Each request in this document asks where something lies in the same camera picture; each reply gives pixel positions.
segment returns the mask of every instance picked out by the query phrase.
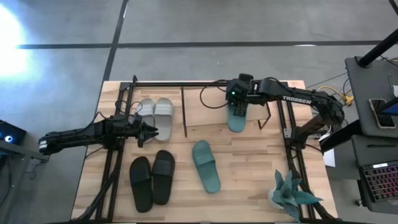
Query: concrete floor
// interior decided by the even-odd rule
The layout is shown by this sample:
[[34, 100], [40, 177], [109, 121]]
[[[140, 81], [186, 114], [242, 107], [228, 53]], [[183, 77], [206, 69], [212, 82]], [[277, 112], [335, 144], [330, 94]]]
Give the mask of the concrete floor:
[[[122, 0], [0, 1], [0, 119], [28, 131], [25, 145], [32, 150], [45, 133], [80, 128], [92, 119], [109, 49], [12, 46], [109, 44], [121, 6]], [[132, 0], [119, 42], [381, 40], [397, 20], [387, 0]], [[209, 80], [250, 73], [309, 86], [344, 73], [346, 57], [372, 47], [118, 49], [109, 79]], [[398, 47], [385, 53], [394, 55]], [[346, 79], [324, 84], [340, 89]], [[358, 118], [354, 106], [345, 110], [348, 121]], [[37, 169], [35, 180], [27, 176], [11, 223], [68, 220], [84, 152], [63, 150]], [[333, 179], [331, 187], [340, 218], [396, 223], [396, 215], [353, 204], [359, 198], [355, 181]]]

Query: artificial plant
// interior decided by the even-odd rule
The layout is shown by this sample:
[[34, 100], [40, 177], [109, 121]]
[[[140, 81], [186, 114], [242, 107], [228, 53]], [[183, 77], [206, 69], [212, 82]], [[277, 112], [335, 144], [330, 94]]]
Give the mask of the artificial plant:
[[310, 193], [298, 191], [297, 187], [302, 179], [292, 180], [292, 171], [286, 175], [283, 180], [279, 171], [275, 171], [276, 189], [272, 200], [284, 208], [285, 212], [293, 217], [298, 223], [300, 222], [299, 206], [307, 205], [315, 202], [322, 201], [323, 199], [317, 198]]

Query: wooden tabletop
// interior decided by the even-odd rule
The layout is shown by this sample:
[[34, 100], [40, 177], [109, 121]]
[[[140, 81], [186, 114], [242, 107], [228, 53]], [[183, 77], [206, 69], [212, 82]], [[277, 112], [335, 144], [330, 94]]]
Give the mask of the wooden tabletop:
[[[288, 81], [289, 86], [305, 88], [303, 81]], [[114, 113], [114, 102], [118, 97], [120, 82], [104, 82], [98, 103], [98, 111], [105, 116]], [[129, 138], [124, 155], [114, 209], [114, 222], [292, 222], [283, 210], [271, 208], [267, 193], [275, 187], [274, 173], [283, 176], [288, 171], [285, 147], [282, 139], [276, 103], [269, 103], [271, 119], [263, 130], [257, 121], [247, 121], [241, 133], [232, 133], [226, 123], [187, 127], [184, 136], [182, 121], [182, 97], [179, 87], [136, 87], [132, 101], [160, 97], [169, 98], [175, 107], [172, 137], [168, 143], [156, 140], [138, 148], [136, 140]], [[311, 117], [309, 106], [293, 103], [297, 125], [305, 124]], [[192, 147], [199, 140], [210, 143], [216, 158], [221, 181], [221, 190], [207, 194], [192, 161]], [[316, 140], [308, 144], [319, 147]], [[88, 152], [99, 148], [92, 145]], [[153, 163], [156, 152], [170, 151], [176, 161], [172, 193], [167, 205], [154, 205], [147, 213], [138, 213], [129, 180], [129, 166], [139, 157], [146, 156]], [[321, 204], [337, 217], [328, 176], [322, 154], [312, 148], [303, 150], [310, 188], [316, 197], [323, 198]], [[88, 157], [83, 165], [72, 218], [81, 215], [98, 193], [103, 175], [106, 150]], [[107, 214], [110, 190], [104, 203]]]

